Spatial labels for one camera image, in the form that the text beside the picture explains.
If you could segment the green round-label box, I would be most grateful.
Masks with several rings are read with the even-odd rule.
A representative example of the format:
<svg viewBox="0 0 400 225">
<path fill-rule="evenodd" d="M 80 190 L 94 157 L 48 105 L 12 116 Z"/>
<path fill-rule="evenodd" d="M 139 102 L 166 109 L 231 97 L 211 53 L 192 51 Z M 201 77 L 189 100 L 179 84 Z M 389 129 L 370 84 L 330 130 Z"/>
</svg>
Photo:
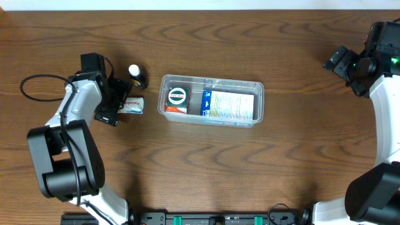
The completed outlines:
<svg viewBox="0 0 400 225">
<path fill-rule="evenodd" d="M 167 94 L 167 106 L 187 107 L 190 89 L 185 87 L 170 87 Z"/>
</svg>

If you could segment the white blue Panadol box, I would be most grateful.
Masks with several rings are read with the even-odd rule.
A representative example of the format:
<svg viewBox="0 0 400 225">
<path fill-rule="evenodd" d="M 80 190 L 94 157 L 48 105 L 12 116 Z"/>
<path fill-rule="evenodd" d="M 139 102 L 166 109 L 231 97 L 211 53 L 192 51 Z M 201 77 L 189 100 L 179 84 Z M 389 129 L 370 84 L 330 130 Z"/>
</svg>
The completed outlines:
<svg viewBox="0 0 400 225">
<path fill-rule="evenodd" d="M 128 97 L 118 113 L 122 114 L 142 114 L 144 111 L 143 97 Z"/>
</svg>

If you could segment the blue children patches box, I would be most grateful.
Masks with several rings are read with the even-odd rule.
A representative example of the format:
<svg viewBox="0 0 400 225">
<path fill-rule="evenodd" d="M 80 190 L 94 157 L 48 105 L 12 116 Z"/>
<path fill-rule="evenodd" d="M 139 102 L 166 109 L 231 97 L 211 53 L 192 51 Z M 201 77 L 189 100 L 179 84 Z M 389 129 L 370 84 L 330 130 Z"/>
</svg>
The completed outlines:
<svg viewBox="0 0 400 225">
<path fill-rule="evenodd" d="M 210 90 L 203 91 L 201 103 L 202 116 L 252 121 L 253 112 L 253 95 Z"/>
</svg>

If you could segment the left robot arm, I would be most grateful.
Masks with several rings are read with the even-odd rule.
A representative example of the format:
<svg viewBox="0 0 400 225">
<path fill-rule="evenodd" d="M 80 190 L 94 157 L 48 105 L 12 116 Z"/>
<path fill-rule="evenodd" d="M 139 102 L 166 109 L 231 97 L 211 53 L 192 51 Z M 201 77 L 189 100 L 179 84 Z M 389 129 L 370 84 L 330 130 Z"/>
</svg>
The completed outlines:
<svg viewBox="0 0 400 225">
<path fill-rule="evenodd" d="M 116 126 L 132 85 L 100 70 L 64 78 L 55 115 L 31 129 L 27 143 L 41 193 L 81 207 L 98 224 L 136 224 L 128 202 L 105 182 L 105 168 L 89 130 L 93 119 Z"/>
</svg>

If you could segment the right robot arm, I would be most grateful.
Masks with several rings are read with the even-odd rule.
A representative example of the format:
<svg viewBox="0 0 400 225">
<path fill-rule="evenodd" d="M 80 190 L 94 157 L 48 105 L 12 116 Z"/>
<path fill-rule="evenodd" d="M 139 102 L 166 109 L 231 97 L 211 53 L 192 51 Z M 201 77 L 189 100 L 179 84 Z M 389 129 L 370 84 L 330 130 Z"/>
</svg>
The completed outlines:
<svg viewBox="0 0 400 225">
<path fill-rule="evenodd" d="M 324 68 L 372 101 L 376 158 L 344 197 L 314 203 L 304 218 L 313 225 L 399 224 L 399 20 L 373 23 L 361 53 L 340 46 Z"/>
</svg>

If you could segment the red Panadol box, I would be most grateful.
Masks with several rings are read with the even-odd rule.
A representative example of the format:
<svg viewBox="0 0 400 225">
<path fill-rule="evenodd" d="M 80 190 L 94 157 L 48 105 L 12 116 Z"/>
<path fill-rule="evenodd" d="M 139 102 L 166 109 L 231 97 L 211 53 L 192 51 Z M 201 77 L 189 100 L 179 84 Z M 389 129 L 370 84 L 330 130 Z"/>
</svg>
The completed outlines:
<svg viewBox="0 0 400 225">
<path fill-rule="evenodd" d="M 188 109 L 187 109 L 186 106 L 169 106 L 169 105 L 166 105 L 165 111 L 166 112 L 170 112 L 170 113 L 186 114 L 188 112 Z"/>
</svg>

